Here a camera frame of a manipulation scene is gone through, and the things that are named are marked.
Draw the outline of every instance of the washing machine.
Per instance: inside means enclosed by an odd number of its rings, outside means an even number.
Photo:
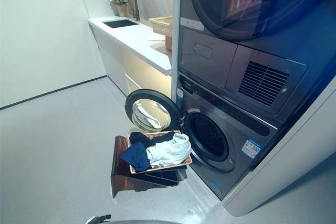
[[[192,164],[219,198],[250,170],[277,128],[180,74],[174,103],[148,89],[127,96],[129,119],[146,132],[180,130],[189,136]]]
[[[335,74],[336,0],[181,0],[178,70],[282,127]]]

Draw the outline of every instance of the countertop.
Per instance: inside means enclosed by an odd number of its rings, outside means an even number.
[[[128,48],[164,75],[170,76],[172,73],[172,66],[169,57],[162,53],[165,51],[165,49],[163,49],[165,36],[154,33],[151,27],[138,22],[136,22],[138,25],[119,28],[111,28],[103,23],[122,19],[128,18],[108,16],[90,18],[88,19],[88,22],[122,47]]]

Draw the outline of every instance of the floor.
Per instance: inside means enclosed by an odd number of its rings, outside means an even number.
[[[84,224],[105,214],[202,223],[214,209],[229,217],[190,168],[177,187],[112,199],[114,137],[134,130],[124,100],[104,78],[0,111],[1,223]]]

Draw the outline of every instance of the wicker basket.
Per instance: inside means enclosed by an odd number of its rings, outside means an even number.
[[[169,131],[162,131],[162,132],[155,132],[155,133],[146,133],[144,135],[146,135],[147,137],[149,137],[150,139],[156,137],[156,136],[162,136],[166,133],[168,133]],[[130,136],[127,137],[127,148],[131,146],[131,141],[130,141]],[[163,169],[167,169],[167,168],[172,168],[172,167],[179,167],[179,166],[183,166],[183,165],[188,165],[191,164],[193,161],[191,159],[191,156],[189,155],[185,161],[183,161],[182,163],[178,164],[178,165],[171,165],[171,166],[166,166],[166,167],[160,167],[160,168],[152,168],[152,169],[148,169],[145,170],[143,172],[139,172],[139,173],[146,173],[146,172],[153,172],[156,170],[163,170]],[[130,165],[130,171],[131,174],[138,174],[135,172],[135,169]]]
[[[157,34],[166,36],[166,49],[172,51],[172,37],[173,37],[173,16],[150,18],[148,19],[153,27],[153,31]]]

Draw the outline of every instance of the baseboard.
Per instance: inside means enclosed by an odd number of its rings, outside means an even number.
[[[73,85],[70,85],[70,86],[66,86],[64,88],[56,89],[56,90],[53,90],[53,91],[50,91],[50,92],[47,92],[47,93],[44,93],[44,94],[39,94],[35,97],[28,98],[28,99],[25,99],[25,100],[22,100],[22,101],[19,101],[19,102],[12,103],[10,105],[3,106],[3,107],[0,108],[0,110],[8,109],[8,108],[13,107],[15,105],[18,105],[18,104],[21,104],[21,103],[24,103],[24,102],[28,102],[28,101],[31,101],[31,100],[36,99],[36,98],[44,97],[45,95],[48,95],[48,94],[52,94],[52,93],[55,93],[55,92],[58,92],[58,91],[61,91],[61,90],[64,90],[64,89],[73,88],[75,86],[82,85],[84,83],[88,83],[88,82],[91,82],[91,81],[96,81],[96,80],[99,80],[99,79],[102,79],[102,78],[105,78],[105,77],[107,77],[107,76],[106,75],[105,76],[100,76],[100,77],[97,77],[97,78],[93,78],[91,80],[82,81],[80,83],[76,83],[76,84],[73,84]]]

